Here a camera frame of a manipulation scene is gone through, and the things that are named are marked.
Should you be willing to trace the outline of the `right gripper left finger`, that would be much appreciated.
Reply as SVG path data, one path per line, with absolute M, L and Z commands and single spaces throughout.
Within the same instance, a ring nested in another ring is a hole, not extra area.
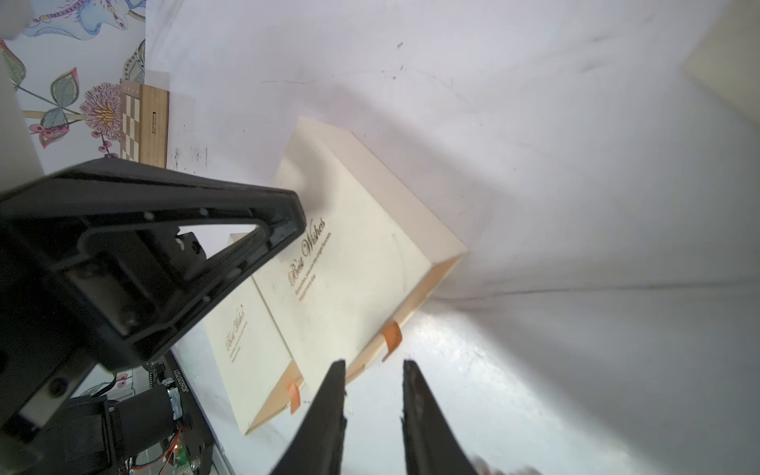
M 337 475 L 342 468 L 346 362 L 330 366 L 293 441 L 271 474 Z

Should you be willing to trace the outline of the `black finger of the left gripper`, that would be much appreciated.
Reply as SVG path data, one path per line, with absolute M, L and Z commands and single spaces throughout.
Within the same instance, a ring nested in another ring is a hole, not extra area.
M 91 160 L 1 196 L 1 367 L 163 354 L 301 237 L 290 190 Z

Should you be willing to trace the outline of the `cream drawer jewelry box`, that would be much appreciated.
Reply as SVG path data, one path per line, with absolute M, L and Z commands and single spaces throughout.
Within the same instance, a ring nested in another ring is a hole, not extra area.
M 301 406 L 305 381 L 274 318 L 289 288 L 284 260 L 277 256 L 203 319 L 242 435 Z

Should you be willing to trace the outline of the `wooden chessboard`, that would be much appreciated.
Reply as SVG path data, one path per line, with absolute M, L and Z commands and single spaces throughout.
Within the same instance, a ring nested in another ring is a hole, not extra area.
M 169 92 L 121 80 L 122 138 L 120 157 L 166 168 Z

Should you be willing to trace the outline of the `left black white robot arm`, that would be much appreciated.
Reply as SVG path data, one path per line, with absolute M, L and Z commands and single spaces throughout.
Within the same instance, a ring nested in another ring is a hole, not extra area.
M 164 355 L 304 233 L 290 190 L 99 158 L 1 195 L 1 470 L 97 474 L 120 462 L 92 368 Z

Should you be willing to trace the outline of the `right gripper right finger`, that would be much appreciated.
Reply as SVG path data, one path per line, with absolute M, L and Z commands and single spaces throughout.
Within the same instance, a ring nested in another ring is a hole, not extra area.
M 408 474 L 476 474 L 417 362 L 403 363 L 402 431 Z

